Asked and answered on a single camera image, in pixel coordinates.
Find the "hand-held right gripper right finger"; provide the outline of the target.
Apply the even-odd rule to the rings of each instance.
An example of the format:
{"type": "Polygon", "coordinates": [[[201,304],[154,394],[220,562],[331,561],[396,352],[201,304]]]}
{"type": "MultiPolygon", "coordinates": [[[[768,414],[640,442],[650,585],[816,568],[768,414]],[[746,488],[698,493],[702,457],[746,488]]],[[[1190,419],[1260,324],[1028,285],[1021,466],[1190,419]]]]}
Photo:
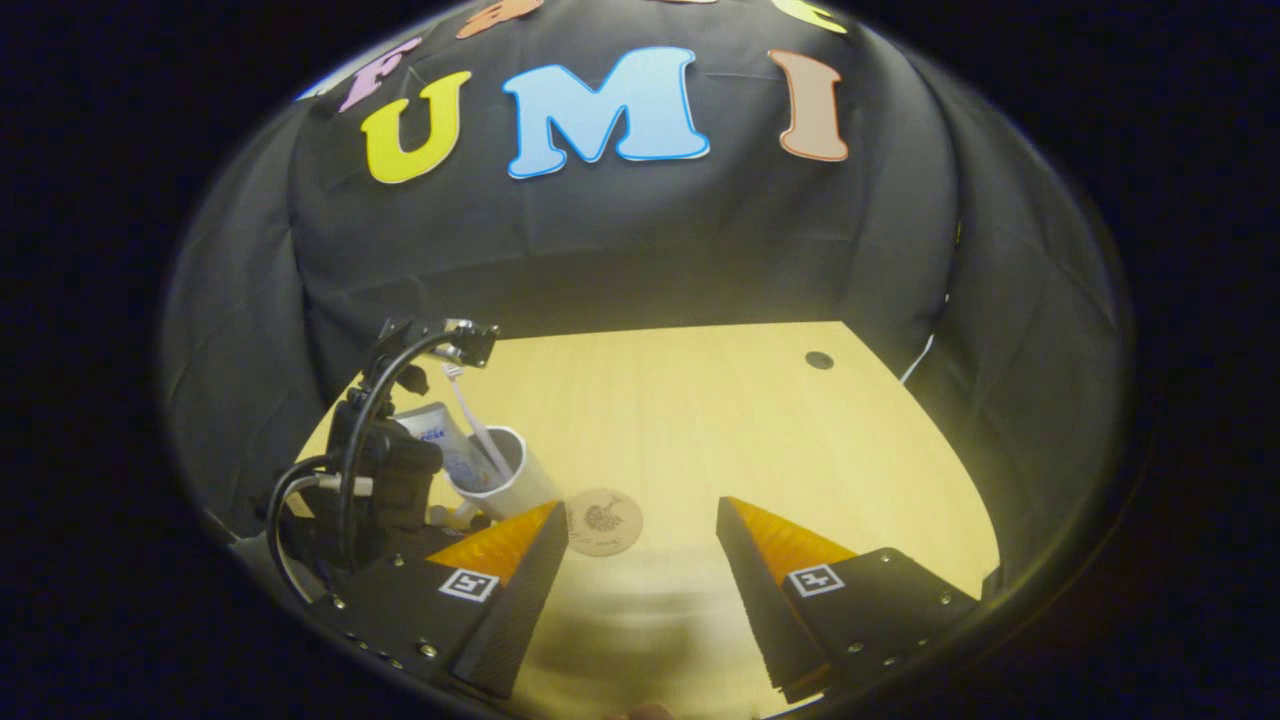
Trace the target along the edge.
{"type": "Polygon", "coordinates": [[[979,606],[900,550],[856,553],[736,497],[719,500],[716,536],[768,678],[791,703],[878,682],[979,606]]]}

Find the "round wooden coaster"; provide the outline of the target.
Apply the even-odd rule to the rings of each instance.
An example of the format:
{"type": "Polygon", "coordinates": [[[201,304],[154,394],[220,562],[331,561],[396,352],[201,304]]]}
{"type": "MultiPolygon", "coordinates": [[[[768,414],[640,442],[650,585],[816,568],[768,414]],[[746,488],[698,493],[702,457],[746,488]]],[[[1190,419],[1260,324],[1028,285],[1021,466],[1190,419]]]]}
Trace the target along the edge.
{"type": "Polygon", "coordinates": [[[604,559],[634,547],[644,529],[639,503],[609,488],[585,489],[566,502],[568,547],[588,557],[604,559]]]}

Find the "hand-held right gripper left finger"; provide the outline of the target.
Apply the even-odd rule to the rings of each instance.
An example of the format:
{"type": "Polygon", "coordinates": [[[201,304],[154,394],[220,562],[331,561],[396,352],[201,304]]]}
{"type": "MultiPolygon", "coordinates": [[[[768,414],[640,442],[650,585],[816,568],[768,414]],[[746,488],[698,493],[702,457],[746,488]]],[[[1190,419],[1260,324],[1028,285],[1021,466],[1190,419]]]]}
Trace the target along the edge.
{"type": "Polygon", "coordinates": [[[310,611],[417,685],[508,700],[567,546],[561,501],[471,533],[425,527],[385,544],[310,611]]]}

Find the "black backdrop cloth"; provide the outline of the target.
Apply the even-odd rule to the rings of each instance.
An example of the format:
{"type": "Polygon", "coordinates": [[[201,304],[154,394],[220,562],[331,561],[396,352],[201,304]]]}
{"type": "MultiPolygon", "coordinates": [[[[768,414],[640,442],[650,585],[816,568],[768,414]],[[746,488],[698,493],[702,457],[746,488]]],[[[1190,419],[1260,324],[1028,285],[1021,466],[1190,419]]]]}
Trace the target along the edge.
{"type": "Polygon", "coordinates": [[[940,63],[772,0],[472,8],[270,114],[223,167],[163,305],[160,400],[239,536],[392,316],[507,338],[837,320],[955,447],[989,589],[1108,483],[1132,310],[1087,196],[940,63]]]}

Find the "white cup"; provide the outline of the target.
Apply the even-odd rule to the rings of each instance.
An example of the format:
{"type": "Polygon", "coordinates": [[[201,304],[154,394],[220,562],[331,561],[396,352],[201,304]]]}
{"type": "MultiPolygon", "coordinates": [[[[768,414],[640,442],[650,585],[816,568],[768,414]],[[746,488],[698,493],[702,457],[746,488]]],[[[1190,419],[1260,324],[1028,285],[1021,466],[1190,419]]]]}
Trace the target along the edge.
{"type": "Polygon", "coordinates": [[[462,530],[480,516],[498,523],[561,501],[562,493],[518,432],[488,427],[488,434],[509,474],[500,473],[480,438],[468,436],[470,455],[445,465],[445,479],[460,501],[453,506],[429,502],[426,524],[462,530]]]}

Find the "white toothpaste tube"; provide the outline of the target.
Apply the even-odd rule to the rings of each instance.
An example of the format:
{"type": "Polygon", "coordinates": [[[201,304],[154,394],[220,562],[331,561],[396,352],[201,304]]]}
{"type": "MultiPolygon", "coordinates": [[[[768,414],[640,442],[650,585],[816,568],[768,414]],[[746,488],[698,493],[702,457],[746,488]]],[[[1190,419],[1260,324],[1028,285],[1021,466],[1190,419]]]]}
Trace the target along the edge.
{"type": "Polygon", "coordinates": [[[493,487],[497,471],[444,404],[428,404],[396,414],[393,419],[412,437],[442,448],[444,469],[454,486],[472,493],[493,487]]]}

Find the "pale purple toothbrush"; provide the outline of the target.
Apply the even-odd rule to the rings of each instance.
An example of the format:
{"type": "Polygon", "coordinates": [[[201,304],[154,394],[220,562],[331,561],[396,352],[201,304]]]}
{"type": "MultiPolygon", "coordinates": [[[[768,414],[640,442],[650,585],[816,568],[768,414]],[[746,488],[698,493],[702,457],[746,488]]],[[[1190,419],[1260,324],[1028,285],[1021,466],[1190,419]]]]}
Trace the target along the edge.
{"type": "Polygon", "coordinates": [[[488,457],[489,462],[494,469],[494,480],[489,480],[488,486],[490,489],[495,489],[511,479],[513,471],[506,460],[506,456],[499,450],[497,442],[494,441],[489,428],[479,419],[476,413],[470,407],[470,404],[461,388],[460,378],[463,375],[463,368],[454,365],[452,363],[443,363],[442,372],[444,377],[451,383],[453,389],[456,402],[462,411],[465,419],[470,424],[475,438],[480,442],[481,450],[488,457]]]}

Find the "light wooden desktop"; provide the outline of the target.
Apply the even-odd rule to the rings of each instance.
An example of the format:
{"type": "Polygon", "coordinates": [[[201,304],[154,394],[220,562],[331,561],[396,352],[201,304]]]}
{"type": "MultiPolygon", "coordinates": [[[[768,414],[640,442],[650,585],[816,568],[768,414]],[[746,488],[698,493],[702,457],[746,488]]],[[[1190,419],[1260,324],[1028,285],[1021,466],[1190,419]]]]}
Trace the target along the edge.
{"type": "MultiPolygon", "coordinates": [[[[442,372],[396,387],[406,413],[442,402],[442,372]]],[[[604,559],[567,546],[508,700],[435,691],[307,619],[367,664],[484,720],[800,720],[902,676],[959,637],[998,565],[983,501],[956,454],[876,355],[836,322],[561,334],[499,342],[461,388],[480,420],[527,442],[567,500],[634,498],[644,529],[604,559]],[[754,503],[844,547],[892,547],[978,598],[951,635],[846,694],[788,702],[768,678],[716,536],[718,502],[754,503]]]]}

